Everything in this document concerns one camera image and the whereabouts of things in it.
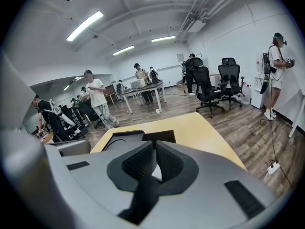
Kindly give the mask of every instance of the black t-shirt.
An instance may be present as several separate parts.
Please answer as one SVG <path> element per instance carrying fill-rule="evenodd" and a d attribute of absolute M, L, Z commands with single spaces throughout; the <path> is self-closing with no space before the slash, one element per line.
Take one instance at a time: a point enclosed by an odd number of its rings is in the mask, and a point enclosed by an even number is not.
<path fill-rule="evenodd" d="M 51 105 L 49 102 L 45 101 L 45 100 L 40 100 L 40 102 L 38 103 L 38 113 L 42 113 L 42 116 L 44 118 L 44 120 L 50 124 L 50 122 L 56 120 L 56 114 L 51 113 L 49 111 L 45 111 L 45 110 L 51 110 Z"/>

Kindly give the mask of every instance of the wooden floor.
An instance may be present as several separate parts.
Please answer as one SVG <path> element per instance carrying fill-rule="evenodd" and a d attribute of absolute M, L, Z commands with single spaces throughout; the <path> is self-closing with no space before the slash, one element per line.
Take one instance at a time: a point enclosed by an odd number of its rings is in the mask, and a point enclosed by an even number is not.
<path fill-rule="evenodd" d="M 165 92 L 167 103 L 165 104 L 161 100 L 163 112 L 150 116 L 141 123 L 192 113 L 196 110 L 196 107 L 200 106 L 200 101 L 196 96 L 180 96 L 184 94 L 181 88 L 171 87 L 165 89 Z M 156 113 L 153 107 L 158 108 L 156 101 L 150 107 L 140 106 L 132 97 L 129 98 L 129 102 L 133 114 L 127 114 L 126 103 L 115 102 L 109 104 L 110 112 L 119 119 L 120 126 L 136 125 L 143 118 Z M 260 120 L 264 119 L 262 110 L 250 105 L 244 105 L 240 108 L 239 104 L 236 103 L 232 105 L 232 110 L 229 110 L 228 104 L 228 102 L 219 103 L 220 106 L 225 107 L 225 113 L 222 113 L 221 109 L 213 108 L 213 119 L 210 118 L 209 108 L 201 109 L 200 114 L 227 141 L 246 166 L 248 172 L 263 180 L 267 174 L 267 168 L 270 166 L 270 159 L 275 159 L 270 123 L 265 122 L 264 125 L 260 125 Z M 274 148 L 277 159 L 292 185 L 296 186 L 305 160 L 305 137 L 295 131 L 293 137 L 288 138 L 291 126 L 279 117 L 272 122 L 272 129 L 274 131 Z M 106 131 L 105 128 L 90 129 L 86 138 L 90 141 L 92 148 Z M 281 195 L 290 189 L 290 185 L 281 169 L 278 169 L 272 175 L 267 175 L 264 182 L 277 195 Z"/>

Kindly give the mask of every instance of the shoe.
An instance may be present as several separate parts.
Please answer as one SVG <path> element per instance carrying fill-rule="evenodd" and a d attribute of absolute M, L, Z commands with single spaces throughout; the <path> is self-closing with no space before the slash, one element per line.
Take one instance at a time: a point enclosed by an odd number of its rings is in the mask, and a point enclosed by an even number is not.
<path fill-rule="evenodd" d="M 265 115 L 265 117 L 268 119 L 268 120 L 273 120 L 273 117 L 270 115 L 270 112 L 269 111 L 266 111 L 265 113 L 264 113 L 264 115 Z"/>
<path fill-rule="evenodd" d="M 271 116 L 273 117 L 273 119 L 276 118 L 276 114 L 275 114 L 275 112 L 273 112 L 273 109 L 271 109 Z"/>

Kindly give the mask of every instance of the ceiling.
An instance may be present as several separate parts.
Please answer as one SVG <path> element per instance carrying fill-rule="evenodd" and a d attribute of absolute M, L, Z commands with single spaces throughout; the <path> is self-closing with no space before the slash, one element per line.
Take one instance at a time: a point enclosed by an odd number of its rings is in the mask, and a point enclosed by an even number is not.
<path fill-rule="evenodd" d="M 45 44 L 64 43 L 74 52 L 111 61 L 124 56 L 124 53 L 113 56 L 114 52 L 131 45 L 135 49 L 128 53 L 160 44 L 151 43 L 151 39 L 179 35 L 175 43 L 185 42 L 188 34 L 182 33 L 182 26 L 190 17 L 189 12 L 201 15 L 219 2 L 221 0 L 29 0 L 24 9 L 33 13 L 31 22 L 40 26 L 28 27 L 22 33 L 38 39 L 47 31 Z M 78 25 L 97 11 L 104 16 L 73 42 L 66 41 Z"/>

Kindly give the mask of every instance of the shorts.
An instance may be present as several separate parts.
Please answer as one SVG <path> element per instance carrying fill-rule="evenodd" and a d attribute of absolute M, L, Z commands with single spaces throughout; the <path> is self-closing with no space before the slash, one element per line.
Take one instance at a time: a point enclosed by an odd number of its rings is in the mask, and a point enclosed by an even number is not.
<path fill-rule="evenodd" d="M 281 89 L 282 88 L 282 82 L 276 81 L 275 79 L 271 79 L 271 87 Z"/>

